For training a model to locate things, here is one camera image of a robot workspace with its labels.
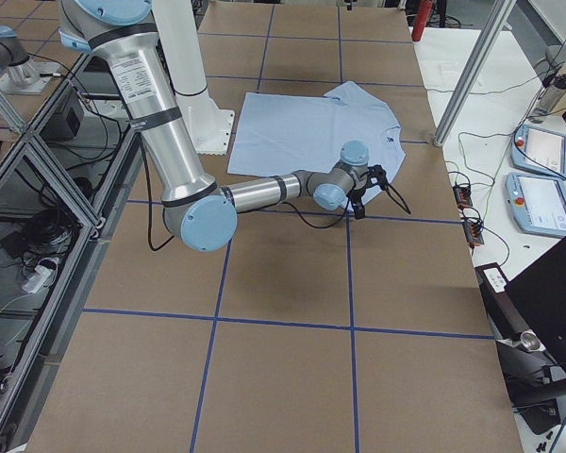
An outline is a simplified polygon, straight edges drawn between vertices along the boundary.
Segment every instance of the red fire extinguisher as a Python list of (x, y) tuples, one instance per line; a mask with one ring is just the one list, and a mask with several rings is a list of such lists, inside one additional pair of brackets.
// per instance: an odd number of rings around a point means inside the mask
[(422, 3), (419, 4), (417, 17), (415, 18), (415, 22), (413, 22), (413, 33), (411, 33), (411, 38), (414, 42), (422, 38), (432, 8), (434, 8), (434, 0), (422, 0)]

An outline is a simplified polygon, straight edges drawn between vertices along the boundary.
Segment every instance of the white pole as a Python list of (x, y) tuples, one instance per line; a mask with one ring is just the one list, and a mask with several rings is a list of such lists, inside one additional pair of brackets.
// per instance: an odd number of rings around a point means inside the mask
[(478, 74), (480, 74), (480, 70), (482, 66), (484, 66), (515, 4), (516, 0), (496, 0), (495, 4), (492, 6), (489, 19), (478, 36), (472, 54), (468, 58), (463, 73), (461, 73), (457, 86), (453, 91), (453, 95), (446, 106), (446, 110), (442, 114), (438, 129), (436, 129), (436, 135), (434, 136), (435, 146), (442, 146), (449, 136), (451, 128), (455, 124), (475, 80)]
[(191, 0), (154, 0), (153, 15), (176, 102), (200, 154), (226, 154), (235, 112), (211, 100)]

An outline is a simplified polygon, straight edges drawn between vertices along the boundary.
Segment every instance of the power adapter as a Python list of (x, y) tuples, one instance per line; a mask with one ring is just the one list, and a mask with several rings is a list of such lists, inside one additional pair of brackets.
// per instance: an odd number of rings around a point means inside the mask
[(43, 258), (38, 261), (34, 268), (34, 273), (28, 277), (21, 285), (21, 289), (28, 294), (35, 294), (46, 286), (50, 278), (58, 268), (58, 258)]

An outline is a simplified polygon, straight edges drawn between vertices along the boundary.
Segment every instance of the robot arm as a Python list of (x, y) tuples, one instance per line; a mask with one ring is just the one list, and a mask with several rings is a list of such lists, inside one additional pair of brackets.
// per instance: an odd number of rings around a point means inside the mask
[(40, 73), (16, 33), (8, 26), (0, 25), (0, 75), (5, 69), (12, 83), (20, 88), (40, 79)]
[(197, 157), (159, 61), (151, 0), (60, 0), (59, 8), (61, 41), (107, 62), (163, 184), (165, 225), (189, 247), (216, 250), (232, 238), (238, 212), (300, 196), (328, 210), (350, 196), (360, 208), (372, 177), (379, 182), (381, 167), (369, 168), (367, 148), (350, 142), (327, 174), (298, 171), (219, 187)]

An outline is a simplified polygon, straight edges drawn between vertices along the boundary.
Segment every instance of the white table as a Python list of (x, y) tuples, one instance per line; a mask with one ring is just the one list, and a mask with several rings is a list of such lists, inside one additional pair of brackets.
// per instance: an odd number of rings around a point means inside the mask
[[(432, 89), (428, 92), (428, 101), (436, 124), (442, 117), (451, 97), (450, 91), (457, 83), (478, 33), (478, 30), (427, 28), (422, 40), (415, 43), (415, 51), (425, 86)], [(539, 79), (535, 76), (534, 70), (511, 32), (502, 32), (472, 92), (502, 91), (508, 87), (520, 85), (529, 79), (532, 80), (507, 92), (469, 96), (443, 147), (445, 159), (454, 162), (447, 163), (449, 171), (457, 170), (456, 164), (472, 183), (491, 183), (490, 179), (465, 167), (465, 161), (459, 149), (458, 134), (470, 132), (487, 136), (499, 133), (508, 134), (513, 131), (541, 86)], [(566, 124), (561, 116), (547, 117), (541, 125), (537, 126), (566, 134)], [(489, 175), (494, 175), (499, 168), (496, 182), (491, 190), (485, 226), (502, 236), (508, 243), (510, 255), (503, 270), (507, 277), (512, 279), (557, 243), (558, 239), (524, 234), (511, 217), (505, 195), (505, 180), (506, 175), (516, 169), (511, 165), (509, 154), (505, 154), (509, 137), (480, 139), (462, 135), (461, 142), (465, 149), (465, 159), (470, 167)], [(455, 175), (451, 175), (451, 180), (455, 180)], [(463, 182), (464, 179), (460, 176), (458, 181)], [(473, 187), (474, 206), (482, 215), (485, 214), (488, 192), (489, 188), (484, 186)], [(484, 232), (484, 241), (485, 245), (477, 247), (474, 251), (474, 266), (503, 261), (507, 251), (501, 241), (487, 231)], [(537, 436), (532, 433), (522, 417), (516, 416), (516, 423), (521, 433), (525, 452), (534, 451), (540, 442), (545, 441), (544, 435)], [(550, 442), (547, 441), (547, 449), (550, 445)], [(555, 450), (555, 453), (562, 452), (566, 453), (566, 428)]]

